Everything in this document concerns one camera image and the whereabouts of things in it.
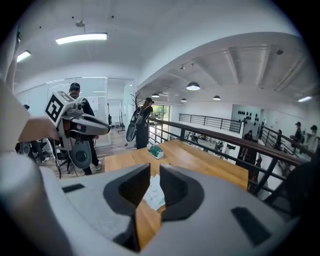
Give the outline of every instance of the ceiling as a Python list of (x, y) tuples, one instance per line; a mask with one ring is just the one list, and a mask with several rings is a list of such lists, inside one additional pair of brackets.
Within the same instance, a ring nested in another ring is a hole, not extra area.
[[(31, 56), (17, 64), (15, 83), (52, 69), (85, 62), (140, 65), (143, 42), (157, 21), (181, 0), (38, 0), (19, 22), (19, 54)], [(108, 34), (107, 41), (58, 45), (55, 40), (85, 32)]]
[[(241, 46), (221, 47), (164, 72), (139, 90), (140, 97), (166, 93), (169, 97), (161, 96), (157, 100), (179, 102), (181, 98), (187, 98), (188, 101), (198, 101), (197, 92), (186, 89), (191, 81), (199, 83), (203, 93), (198, 95), (202, 100), (205, 92), (214, 88), (229, 94), (233, 88), (259, 88), (294, 101), (318, 95), (319, 77), (308, 52), (290, 37), (283, 42), (252, 44), (248, 40)], [(278, 50), (283, 51), (282, 54), (277, 54)]]

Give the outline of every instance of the black cap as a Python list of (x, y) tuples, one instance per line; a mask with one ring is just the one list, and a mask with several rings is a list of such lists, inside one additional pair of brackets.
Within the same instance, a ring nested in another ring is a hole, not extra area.
[(73, 82), (72, 84), (70, 84), (69, 92), (79, 91), (79, 90), (80, 90), (80, 84), (78, 84), (77, 82)]
[(152, 104), (154, 104), (155, 102), (152, 100), (152, 98), (148, 97), (145, 99), (147, 102), (152, 102)]

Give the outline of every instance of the sneaker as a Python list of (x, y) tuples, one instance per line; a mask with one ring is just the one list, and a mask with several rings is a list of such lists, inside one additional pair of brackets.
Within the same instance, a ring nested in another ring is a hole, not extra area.
[(96, 171), (100, 171), (101, 169), (101, 161), (98, 162), (98, 165), (95, 166)]
[(50, 160), (50, 157), (46, 157), (43, 161), (41, 161), (41, 163), (48, 162), (49, 160)]

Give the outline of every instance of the wooden table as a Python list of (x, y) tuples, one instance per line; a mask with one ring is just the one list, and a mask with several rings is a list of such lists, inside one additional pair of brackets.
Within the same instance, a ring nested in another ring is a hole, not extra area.
[[(104, 159), (105, 172), (130, 167), (136, 164), (151, 164), (151, 175), (159, 174), (160, 164), (172, 164), (195, 172), (225, 179), (238, 185), (244, 190), (248, 184), (248, 170), (234, 165), (217, 156), (199, 150), (178, 139), (158, 144), (163, 150), (163, 158), (157, 160), (152, 157), (147, 148), (131, 150), (128, 153), (107, 156)], [(161, 212), (151, 209), (142, 200), (136, 209), (136, 227), (141, 249), (153, 238), (161, 227)]]

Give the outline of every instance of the window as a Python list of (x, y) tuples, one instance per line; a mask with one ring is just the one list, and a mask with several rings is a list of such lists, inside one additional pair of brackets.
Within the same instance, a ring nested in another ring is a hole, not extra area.
[[(152, 105), (153, 114), (156, 119), (169, 121), (170, 120), (170, 106), (165, 105)], [(157, 124), (157, 125), (150, 125), (149, 127), (149, 137), (156, 140), (157, 143), (165, 142), (162, 138), (169, 140), (169, 134), (164, 132), (169, 132), (169, 126), (166, 124)]]

